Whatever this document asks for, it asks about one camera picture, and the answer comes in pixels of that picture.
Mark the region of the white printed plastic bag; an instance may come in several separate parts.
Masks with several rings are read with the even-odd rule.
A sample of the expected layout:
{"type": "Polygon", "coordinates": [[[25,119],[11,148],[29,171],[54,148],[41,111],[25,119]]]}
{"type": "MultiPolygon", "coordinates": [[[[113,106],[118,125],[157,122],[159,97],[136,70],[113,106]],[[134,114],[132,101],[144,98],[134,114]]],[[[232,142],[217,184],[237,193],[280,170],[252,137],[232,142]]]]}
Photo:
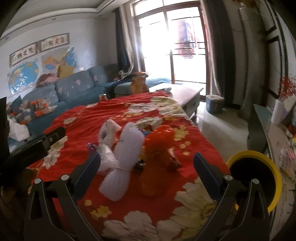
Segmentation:
{"type": "Polygon", "coordinates": [[[101,127],[98,134],[99,145],[97,153],[100,154],[100,167],[97,173],[103,174],[111,171],[118,161],[112,152],[112,146],[115,144],[117,132],[121,126],[114,120],[108,119],[101,127]]]}

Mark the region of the red plastic bag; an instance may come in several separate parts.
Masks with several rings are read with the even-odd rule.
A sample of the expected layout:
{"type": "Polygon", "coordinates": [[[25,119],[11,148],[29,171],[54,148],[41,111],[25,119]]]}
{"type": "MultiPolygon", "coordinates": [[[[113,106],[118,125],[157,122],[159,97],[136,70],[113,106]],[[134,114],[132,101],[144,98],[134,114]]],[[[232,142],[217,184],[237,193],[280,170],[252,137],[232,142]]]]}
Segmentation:
{"type": "Polygon", "coordinates": [[[145,166],[139,178],[143,195],[164,193],[171,185],[171,178],[177,169],[182,167],[174,154],[174,136],[172,127],[161,125],[145,137],[142,148],[145,166]]]}

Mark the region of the yellow rimmed black trash bin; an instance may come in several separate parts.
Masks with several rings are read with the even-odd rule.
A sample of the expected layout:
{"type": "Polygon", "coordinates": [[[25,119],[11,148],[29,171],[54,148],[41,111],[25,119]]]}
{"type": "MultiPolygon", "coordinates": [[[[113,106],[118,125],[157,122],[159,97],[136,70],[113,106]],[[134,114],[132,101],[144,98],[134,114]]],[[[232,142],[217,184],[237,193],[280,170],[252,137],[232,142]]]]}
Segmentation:
{"type": "Polygon", "coordinates": [[[268,212],[276,208],[281,196],[282,180],[279,169],[269,157],[257,151],[240,151],[230,157],[226,165],[231,175],[244,185],[248,185],[252,179],[258,180],[268,212]]]}

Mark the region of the blue floral sofa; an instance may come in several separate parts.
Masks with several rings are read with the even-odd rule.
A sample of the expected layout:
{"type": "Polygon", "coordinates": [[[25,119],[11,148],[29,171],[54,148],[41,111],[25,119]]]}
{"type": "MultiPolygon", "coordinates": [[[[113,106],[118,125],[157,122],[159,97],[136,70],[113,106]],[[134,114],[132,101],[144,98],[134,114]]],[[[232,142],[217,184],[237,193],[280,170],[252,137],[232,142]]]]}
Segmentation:
{"type": "Polygon", "coordinates": [[[147,87],[170,83],[168,78],[153,79],[144,72],[133,72],[121,79],[115,64],[94,66],[61,79],[46,74],[34,90],[8,104],[7,114],[25,125],[30,134],[38,136],[62,113],[96,103],[101,94],[106,94],[108,99],[131,95],[132,79],[138,76],[146,78],[147,87]]]}

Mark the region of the world map poster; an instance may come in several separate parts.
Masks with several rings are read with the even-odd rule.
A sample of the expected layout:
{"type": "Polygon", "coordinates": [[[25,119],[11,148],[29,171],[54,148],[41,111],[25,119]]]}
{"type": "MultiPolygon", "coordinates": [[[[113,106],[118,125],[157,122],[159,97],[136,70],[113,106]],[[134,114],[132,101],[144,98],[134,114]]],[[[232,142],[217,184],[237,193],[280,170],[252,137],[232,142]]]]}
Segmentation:
{"type": "Polygon", "coordinates": [[[14,68],[8,75],[11,94],[18,93],[33,85],[39,76],[38,60],[28,61],[14,68]]]}

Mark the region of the white tied foam wrap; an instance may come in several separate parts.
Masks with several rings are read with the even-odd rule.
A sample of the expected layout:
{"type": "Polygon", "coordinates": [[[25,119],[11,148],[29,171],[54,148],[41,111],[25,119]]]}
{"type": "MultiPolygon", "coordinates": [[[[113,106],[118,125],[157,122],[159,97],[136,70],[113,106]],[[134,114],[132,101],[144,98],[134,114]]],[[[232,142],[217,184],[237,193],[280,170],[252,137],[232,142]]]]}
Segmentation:
{"type": "Polygon", "coordinates": [[[127,123],[117,132],[111,149],[118,164],[108,173],[103,173],[105,177],[99,187],[99,192],[106,198],[119,201],[125,195],[131,171],[138,162],[143,143],[144,135],[133,122],[127,123]]]}

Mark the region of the left framed calligraphy scroll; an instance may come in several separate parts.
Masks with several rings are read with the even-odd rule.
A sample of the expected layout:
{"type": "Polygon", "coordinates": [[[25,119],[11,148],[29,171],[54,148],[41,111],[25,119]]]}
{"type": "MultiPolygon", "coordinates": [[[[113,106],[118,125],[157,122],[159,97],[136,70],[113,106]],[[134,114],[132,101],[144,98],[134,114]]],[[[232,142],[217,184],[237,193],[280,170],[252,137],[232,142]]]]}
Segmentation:
{"type": "Polygon", "coordinates": [[[9,58],[9,66],[15,66],[16,64],[24,61],[27,58],[35,56],[36,54],[38,54],[38,42],[29,44],[11,53],[9,58]]]}

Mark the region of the framed calligraphy scroll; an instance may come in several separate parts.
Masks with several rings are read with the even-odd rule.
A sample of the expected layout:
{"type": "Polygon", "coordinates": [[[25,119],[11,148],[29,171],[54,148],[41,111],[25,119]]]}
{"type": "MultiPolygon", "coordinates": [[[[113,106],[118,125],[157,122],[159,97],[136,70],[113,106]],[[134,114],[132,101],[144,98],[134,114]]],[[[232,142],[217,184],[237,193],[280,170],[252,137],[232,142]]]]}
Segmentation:
{"type": "Polygon", "coordinates": [[[27,58],[35,56],[36,54],[38,54],[38,42],[29,44],[11,53],[9,58],[9,66],[15,66],[16,64],[24,61],[27,58]]]}
{"type": "Polygon", "coordinates": [[[70,44],[70,36],[69,33],[58,34],[55,36],[51,36],[40,40],[38,43],[39,51],[44,52],[47,50],[51,50],[60,46],[65,46],[70,44]]]}

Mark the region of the metal can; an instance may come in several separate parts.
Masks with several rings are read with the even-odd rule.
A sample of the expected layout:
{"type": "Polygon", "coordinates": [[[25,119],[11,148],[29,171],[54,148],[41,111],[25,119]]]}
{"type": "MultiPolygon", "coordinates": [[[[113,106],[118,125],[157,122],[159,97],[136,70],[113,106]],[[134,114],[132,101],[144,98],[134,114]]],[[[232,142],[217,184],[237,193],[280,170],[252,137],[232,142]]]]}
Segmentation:
{"type": "Polygon", "coordinates": [[[104,100],[107,100],[108,97],[107,97],[107,94],[100,94],[99,95],[99,101],[104,101],[104,100]]]}

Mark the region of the china map poster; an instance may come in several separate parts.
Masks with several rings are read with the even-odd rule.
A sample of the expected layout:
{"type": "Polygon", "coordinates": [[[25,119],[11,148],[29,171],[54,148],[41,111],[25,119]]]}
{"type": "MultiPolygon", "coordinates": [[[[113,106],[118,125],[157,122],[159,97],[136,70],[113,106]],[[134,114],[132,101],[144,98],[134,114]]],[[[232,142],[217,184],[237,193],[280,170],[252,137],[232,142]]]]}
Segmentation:
{"type": "Polygon", "coordinates": [[[60,66],[78,67],[75,47],[55,49],[41,56],[43,74],[57,73],[60,66]]]}

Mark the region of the white paper towel roll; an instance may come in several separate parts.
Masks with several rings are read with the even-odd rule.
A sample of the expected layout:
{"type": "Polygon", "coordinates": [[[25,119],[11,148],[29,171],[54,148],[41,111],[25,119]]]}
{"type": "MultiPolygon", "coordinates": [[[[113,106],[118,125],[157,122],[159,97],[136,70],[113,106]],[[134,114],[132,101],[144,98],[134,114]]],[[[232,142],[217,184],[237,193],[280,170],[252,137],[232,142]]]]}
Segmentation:
{"type": "Polygon", "coordinates": [[[274,125],[278,125],[281,123],[282,113],[283,113],[284,108],[285,108],[284,103],[282,101],[280,101],[279,99],[276,99],[275,105],[273,108],[273,114],[271,116],[271,122],[274,125]]]}

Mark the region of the blue storage stool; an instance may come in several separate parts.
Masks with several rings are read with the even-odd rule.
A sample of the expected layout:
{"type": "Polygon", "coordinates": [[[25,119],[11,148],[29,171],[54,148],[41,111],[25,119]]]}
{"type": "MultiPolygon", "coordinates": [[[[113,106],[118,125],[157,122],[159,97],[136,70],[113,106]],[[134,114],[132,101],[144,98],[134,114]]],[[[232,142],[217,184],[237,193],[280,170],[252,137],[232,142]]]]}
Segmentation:
{"type": "Polygon", "coordinates": [[[210,114],[221,114],[223,112],[224,98],[215,95],[209,94],[206,96],[206,110],[210,114]]]}

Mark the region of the right framed calligraphy scroll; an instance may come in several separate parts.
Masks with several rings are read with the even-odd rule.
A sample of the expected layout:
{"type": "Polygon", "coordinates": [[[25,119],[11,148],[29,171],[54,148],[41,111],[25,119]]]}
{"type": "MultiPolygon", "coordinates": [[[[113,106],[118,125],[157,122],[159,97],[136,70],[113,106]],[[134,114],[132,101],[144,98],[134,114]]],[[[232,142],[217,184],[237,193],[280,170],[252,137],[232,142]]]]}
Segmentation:
{"type": "Polygon", "coordinates": [[[44,52],[47,50],[51,50],[60,46],[65,46],[70,44],[70,36],[69,33],[58,34],[55,36],[51,36],[40,40],[38,43],[39,51],[44,52]]]}

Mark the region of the wooden coffee table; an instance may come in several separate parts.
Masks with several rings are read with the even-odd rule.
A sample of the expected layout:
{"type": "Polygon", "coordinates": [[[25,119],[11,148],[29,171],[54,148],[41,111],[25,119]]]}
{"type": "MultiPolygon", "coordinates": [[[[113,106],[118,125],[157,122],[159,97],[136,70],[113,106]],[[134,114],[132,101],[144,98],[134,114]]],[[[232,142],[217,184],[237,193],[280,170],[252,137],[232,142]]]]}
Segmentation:
{"type": "Polygon", "coordinates": [[[199,84],[182,83],[171,84],[161,83],[149,88],[150,92],[163,90],[168,96],[175,100],[185,111],[185,113],[195,120],[197,108],[201,100],[201,92],[204,90],[199,84]]]}

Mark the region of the red artificial flowers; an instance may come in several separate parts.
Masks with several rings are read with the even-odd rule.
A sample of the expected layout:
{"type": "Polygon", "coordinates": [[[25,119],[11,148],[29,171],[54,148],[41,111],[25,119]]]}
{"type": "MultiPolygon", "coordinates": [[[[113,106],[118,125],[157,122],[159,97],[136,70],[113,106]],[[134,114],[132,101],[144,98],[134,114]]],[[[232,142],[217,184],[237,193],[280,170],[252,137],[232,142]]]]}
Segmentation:
{"type": "Polygon", "coordinates": [[[280,80],[280,90],[279,90],[279,99],[280,101],[284,101],[289,97],[295,96],[295,78],[282,76],[280,80]]]}

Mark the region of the brown paper bag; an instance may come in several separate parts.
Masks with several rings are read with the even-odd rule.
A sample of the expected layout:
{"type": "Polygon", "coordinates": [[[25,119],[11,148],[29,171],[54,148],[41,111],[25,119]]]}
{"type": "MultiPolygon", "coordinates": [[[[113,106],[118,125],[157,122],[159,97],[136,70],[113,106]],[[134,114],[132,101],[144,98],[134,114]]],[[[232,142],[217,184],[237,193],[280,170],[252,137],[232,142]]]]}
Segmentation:
{"type": "Polygon", "coordinates": [[[130,91],[132,94],[142,94],[149,92],[149,88],[146,85],[146,78],[148,75],[146,73],[139,73],[132,78],[132,83],[130,84],[130,91]]]}

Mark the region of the dark left curtain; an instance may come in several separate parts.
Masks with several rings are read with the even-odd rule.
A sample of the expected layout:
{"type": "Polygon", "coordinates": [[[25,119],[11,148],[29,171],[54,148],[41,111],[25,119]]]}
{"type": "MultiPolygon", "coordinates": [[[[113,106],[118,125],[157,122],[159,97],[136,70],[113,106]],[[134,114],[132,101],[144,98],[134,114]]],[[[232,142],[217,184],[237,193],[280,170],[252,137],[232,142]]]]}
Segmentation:
{"type": "Polygon", "coordinates": [[[118,69],[122,73],[127,73],[129,68],[131,67],[131,63],[125,46],[119,7],[116,8],[113,12],[115,13],[115,36],[118,69]]]}

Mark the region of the dark curtain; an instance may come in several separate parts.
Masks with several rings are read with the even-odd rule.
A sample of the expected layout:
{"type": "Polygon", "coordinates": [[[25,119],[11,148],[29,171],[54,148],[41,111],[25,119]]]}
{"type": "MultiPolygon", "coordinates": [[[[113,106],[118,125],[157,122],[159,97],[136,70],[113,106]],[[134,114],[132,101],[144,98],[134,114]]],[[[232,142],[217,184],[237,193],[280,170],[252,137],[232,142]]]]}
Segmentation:
{"type": "Polygon", "coordinates": [[[125,46],[119,7],[116,8],[113,12],[115,13],[115,36],[118,69],[122,73],[127,73],[129,68],[131,67],[131,63],[125,46]]]}
{"type": "Polygon", "coordinates": [[[225,106],[230,108],[234,100],[236,63],[229,16],[224,1],[202,1],[202,7],[210,34],[215,80],[225,106]]]}

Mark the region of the dark right curtain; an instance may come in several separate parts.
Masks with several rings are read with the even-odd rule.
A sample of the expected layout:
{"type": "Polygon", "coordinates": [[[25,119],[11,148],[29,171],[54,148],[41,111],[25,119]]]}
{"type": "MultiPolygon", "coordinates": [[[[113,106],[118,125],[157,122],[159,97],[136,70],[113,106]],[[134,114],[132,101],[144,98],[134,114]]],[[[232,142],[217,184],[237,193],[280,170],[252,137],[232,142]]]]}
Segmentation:
{"type": "Polygon", "coordinates": [[[224,1],[202,1],[202,7],[210,34],[215,80],[225,106],[230,108],[234,100],[236,63],[229,16],[224,1]]]}

